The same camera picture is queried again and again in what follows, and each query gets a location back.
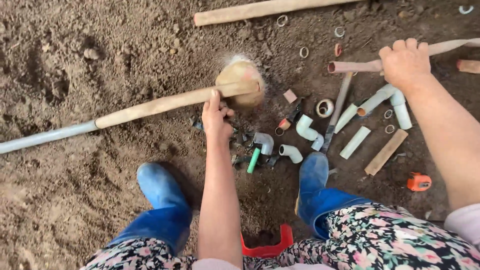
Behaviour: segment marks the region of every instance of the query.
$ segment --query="person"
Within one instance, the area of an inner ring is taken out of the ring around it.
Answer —
[[[175,179],[162,166],[145,163],[137,178],[154,209],[139,215],[82,269],[480,269],[480,124],[431,74],[426,43],[398,40],[381,49],[380,57],[386,81],[407,98],[446,183],[453,210],[447,230],[401,207],[326,188],[328,160],[315,152],[300,167],[295,207],[312,228],[312,239],[276,258],[242,256],[228,148],[232,127],[224,122],[233,111],[214,91],[202,115],[207,157],[197,257],[177,257],[192,214]]]

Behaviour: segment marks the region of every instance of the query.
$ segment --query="hand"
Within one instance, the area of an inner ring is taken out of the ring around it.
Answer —
[[[397,40],[392,48],[384,47],[379,53],[387,82],[405,93],[415,83],[432,77],[426,42],[420,43],[417,48],[414,38]]]
[[[234,111],[229,109],[224,102],[220,102],[220,93],[212,90],[210,101],[205,102],[202,121],[207,140],[228,142],[232,136],[233,128],[223,121],[225,116],[233,116]]]

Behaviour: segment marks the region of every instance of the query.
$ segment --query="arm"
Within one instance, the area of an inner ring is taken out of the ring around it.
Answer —
[[[428,44],[413,38],[380,50],[385,79],[405,95],[452,210],[480,203],[480,124],[430,73]]]
[[[217,258],[242,269],[240,207],[228,148],[233,129],[223,121],[226,115],[233,115],[233,111],[220,104],[220,95],[214,91],[202,113],[207,160],[198,226],[198,258]]]

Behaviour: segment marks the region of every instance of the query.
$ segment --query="pink pipe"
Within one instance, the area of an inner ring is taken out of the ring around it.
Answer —
[[[480,38],[472,39],[456,39],[444,41],[428,46],[429,55],[440,54],[458,47],[480,47]],[[383,69],[381,60],[374,60],[367,63],[356,62],[330,62],[328,64],[329,73],[345,73],[345,72],[380,72]]]

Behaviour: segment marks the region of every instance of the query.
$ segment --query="blue rubber boot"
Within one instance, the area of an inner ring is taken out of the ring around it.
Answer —
[[[313,230],[318,239],[329,239],[326,222],[328,213],[353,205],[372,201],[348,194],[336,188],[326,188],[328,159],[314,152],[307,156],[300,167],[300,187],[295,214]]]
[[[192,211],[173,176],[159,164],[142,164],[137,170],[137,180],[154,209],[141,213],[109,245],[156,238],[165,242],[175,256],[187,243]]]

